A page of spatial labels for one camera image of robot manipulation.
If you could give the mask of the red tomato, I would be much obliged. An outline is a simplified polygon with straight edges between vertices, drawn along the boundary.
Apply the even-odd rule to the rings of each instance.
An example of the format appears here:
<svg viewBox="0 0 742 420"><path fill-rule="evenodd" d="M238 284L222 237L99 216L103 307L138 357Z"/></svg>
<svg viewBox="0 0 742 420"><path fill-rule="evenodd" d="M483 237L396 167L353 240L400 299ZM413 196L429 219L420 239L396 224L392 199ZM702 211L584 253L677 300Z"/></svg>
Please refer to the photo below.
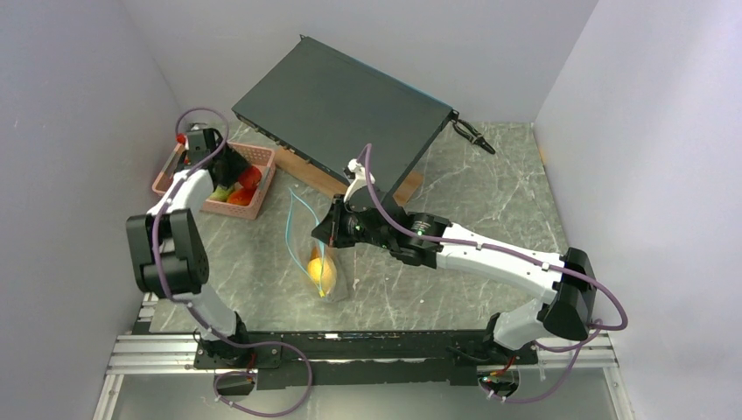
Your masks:
<svg viewBox="0 0 742 420"><path fill-rule="evenodd" d="M257 166L252 165L238 176L237 182L242 188L256 189L262 183L262 179L262 171Z"/></svg>

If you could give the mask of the clear zip top bag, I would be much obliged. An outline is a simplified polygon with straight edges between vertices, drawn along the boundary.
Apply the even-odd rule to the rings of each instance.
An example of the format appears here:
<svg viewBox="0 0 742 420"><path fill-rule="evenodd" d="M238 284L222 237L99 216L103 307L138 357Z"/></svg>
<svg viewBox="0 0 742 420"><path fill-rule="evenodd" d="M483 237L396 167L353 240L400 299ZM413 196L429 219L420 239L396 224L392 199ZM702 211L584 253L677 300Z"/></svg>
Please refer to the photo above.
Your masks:
<svg viewBox="0 0 742 420"><path fill-rule="evenodd" d="M288 189L290 203L284 240L291 260L313 296L324 303L337 303L349 297L347 279L340 259L328 245L311 236L319 225L313 207Z"/></svg>

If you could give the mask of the yellow lemon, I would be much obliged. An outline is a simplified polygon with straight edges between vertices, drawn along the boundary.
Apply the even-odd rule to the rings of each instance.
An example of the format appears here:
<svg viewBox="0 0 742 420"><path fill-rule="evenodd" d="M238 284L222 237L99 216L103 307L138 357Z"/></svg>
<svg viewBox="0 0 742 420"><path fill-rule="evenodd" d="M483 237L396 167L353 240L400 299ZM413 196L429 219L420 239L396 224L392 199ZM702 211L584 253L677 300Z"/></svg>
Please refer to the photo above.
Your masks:
<svg viewBox="0 0 742 420"><path fill-rule="evenodd" d="M329 256L313 258L309 261L307 272L310 279L324 293L329 293L337 282L337 270Z"/></svg>

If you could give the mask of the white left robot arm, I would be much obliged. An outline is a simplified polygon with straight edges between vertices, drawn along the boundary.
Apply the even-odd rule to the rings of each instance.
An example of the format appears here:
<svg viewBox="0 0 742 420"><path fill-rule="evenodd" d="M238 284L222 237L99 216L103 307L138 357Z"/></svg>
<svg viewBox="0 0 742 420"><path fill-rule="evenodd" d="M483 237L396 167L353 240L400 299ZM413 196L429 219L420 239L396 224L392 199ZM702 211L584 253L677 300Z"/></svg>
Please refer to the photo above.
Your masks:
<svg viewBox="0 0 742 420"><path fill-rule="evenodd" d="M203 352L238 368L250 359L252 345L239 314L208 283L210 265L194 215L249 162L217 129L180 133L178 140L185 150L171 185L154 207L125 224L136 285L182 306L196 322Z"/></svg>

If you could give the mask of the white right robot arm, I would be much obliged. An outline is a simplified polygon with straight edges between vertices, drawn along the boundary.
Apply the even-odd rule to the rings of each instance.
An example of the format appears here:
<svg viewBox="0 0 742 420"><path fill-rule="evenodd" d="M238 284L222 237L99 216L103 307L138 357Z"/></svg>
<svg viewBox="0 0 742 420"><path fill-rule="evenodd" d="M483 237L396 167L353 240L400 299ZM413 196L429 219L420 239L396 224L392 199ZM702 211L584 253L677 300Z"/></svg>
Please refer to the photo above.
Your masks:
<svg viewBox="0 0 742 420"><path fill-rule="evenodd" d="M493 363L540 338L588 338L597 288L585 280L594 271L583 250L569 248L560 255L519 248L434 214L408 213L395 202L383 209L388 220L369 199L345 201L337 194L311 235L330 248L366 243L386 249L406 265L457 270L526 292L531 301L488 322L481 343Z"/></svg>

